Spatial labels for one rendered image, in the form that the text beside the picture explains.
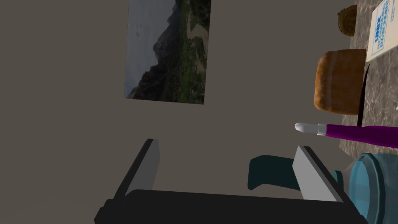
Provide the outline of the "white book with blue print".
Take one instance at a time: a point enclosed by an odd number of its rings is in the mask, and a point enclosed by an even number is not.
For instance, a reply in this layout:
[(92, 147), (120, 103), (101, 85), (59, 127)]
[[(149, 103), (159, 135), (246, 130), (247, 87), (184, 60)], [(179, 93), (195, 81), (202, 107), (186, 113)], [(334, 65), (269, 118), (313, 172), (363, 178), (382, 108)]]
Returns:
[(398, 46), (398, 0), (383, 0), (372, 12), (366, 62)]

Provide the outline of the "olive green round object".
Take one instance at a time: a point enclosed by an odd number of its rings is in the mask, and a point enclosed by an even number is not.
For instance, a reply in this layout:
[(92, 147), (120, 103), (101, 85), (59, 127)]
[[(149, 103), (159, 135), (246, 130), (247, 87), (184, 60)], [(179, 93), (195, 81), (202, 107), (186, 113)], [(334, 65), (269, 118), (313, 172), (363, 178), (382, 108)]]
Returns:
[(357, 4), (342, 9), (337, 14), (339, 31), (349, 37), (355, 34), (357, 20)]

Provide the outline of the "purple bottle with white cap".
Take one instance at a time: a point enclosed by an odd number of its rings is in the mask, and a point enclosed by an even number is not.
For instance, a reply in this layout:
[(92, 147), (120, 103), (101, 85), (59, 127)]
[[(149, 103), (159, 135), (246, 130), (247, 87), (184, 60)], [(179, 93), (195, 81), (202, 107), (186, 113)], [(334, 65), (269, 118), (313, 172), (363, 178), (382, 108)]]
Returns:
[(295, 129), (302, 133), (398, 149), (398, 127), (296, 123)]

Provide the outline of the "brown bread loaf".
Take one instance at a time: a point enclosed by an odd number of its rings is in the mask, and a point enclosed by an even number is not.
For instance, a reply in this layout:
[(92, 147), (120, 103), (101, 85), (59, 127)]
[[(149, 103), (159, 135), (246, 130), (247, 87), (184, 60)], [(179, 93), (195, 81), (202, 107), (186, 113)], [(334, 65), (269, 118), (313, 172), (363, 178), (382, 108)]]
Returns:
[(366, 54), (365, 49), (342, 49), (321, 56), (314, 87), (318, 110), (358, 115)]

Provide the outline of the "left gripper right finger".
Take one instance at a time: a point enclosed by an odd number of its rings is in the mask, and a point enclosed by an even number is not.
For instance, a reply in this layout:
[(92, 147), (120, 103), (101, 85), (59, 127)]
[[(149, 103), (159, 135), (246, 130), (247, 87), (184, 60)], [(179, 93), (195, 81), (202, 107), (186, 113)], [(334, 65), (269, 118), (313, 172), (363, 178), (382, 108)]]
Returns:
[(351, 203), (344, 190), (310, 147), (297, 147), (292, 167), (305, 200)]

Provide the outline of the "mountain landscape wall picture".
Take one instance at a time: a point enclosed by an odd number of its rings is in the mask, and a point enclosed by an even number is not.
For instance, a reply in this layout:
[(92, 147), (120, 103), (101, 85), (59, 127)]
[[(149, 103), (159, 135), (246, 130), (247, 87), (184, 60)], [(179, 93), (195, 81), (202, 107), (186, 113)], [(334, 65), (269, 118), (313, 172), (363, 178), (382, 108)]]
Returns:
[(203, 104), (212, 0), (129, 0), (124, 97)]

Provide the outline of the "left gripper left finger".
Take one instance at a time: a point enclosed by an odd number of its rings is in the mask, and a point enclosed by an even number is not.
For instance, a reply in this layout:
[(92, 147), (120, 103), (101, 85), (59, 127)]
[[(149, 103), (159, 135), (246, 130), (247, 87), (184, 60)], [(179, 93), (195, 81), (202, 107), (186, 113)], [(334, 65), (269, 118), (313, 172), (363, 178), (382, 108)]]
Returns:
[(151, 190), (158, 171), (160, 150), (158, 139), (147, 139), (118, 187), (114, 199), (121, 199), (136, 189)]

